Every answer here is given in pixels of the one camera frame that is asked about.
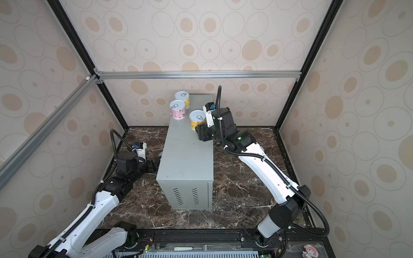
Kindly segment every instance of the can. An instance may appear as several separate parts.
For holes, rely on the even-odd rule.
[[[186,116],[185,102],[182,100],[174,100],[169,104],[171,108],[171,116],[173,119],[181,120]]]
[[[186,109],[191,106],[191,103],[189,101],[189,93],[186,91],[179,91],[175,93],[175,99],[184,101],[186,104]]]
[[[207,122],[207,116],[202,110],[194,110],[189,114],[189,119],[191,120],[191,128],[195,131],[195,127],[200,123]]]

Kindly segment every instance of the brown marble tabletop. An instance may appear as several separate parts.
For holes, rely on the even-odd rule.
[[[248,130],[270,159],[288,175],[273,128],[242,129]],[[164,147],[167,131],[168,127],[131,128],[126,141],[146,142],[146,157],[153,160]],[[145,174],[136,181],[125,199],[106,216],[99,228],[112,228],[121,220],[136,224],[140,229],[242,228],[241,223],[247,228],[255,227],[268,214],[272,195],[245,163],[221,151],[220,146],[214,150],[211,211],[172,210],[156,181],[156,175]],[[301,214],[295,223],[305,223]]]

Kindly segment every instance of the wall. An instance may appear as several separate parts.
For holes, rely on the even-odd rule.
[[[0,165],[89,74],[47,6],[0,1]]]
[[[274,126],[294,78],[107,80],[107,86],[129,125],[168,125],[174,94],[212,94],[222,88],[222,107],[237,125]]]
[[[22,258],[46,245],[90,202],[120,134],[97,86],[81,98],[0,191],[0,257]]]
[[[412,24],[412,1],[347,1],[281,129],[339,258],[413,251]]]
[[[101,71],[300,70],[330,0],[64,0]]]

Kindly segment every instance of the can lid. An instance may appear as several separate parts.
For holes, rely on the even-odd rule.
[[[186,104],[182,100],[174,100],[169,104],[169,107],[174,110],[179,110],[185,108]]]
[[[202,110],[194,110],[189,114],[189,119],[199,122],[205,119],[205,113]]]
[[[175,99],[177,100],[185,100],[189,98],[189,93],[186,91],[179,91],[175,93]]]

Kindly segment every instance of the pink toy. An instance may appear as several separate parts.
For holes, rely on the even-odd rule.
[[[318,258],[318,251],[314,246],[310,244],[305,244],[304,248],[305,248],[305,251],[303,251],[304,258]]]

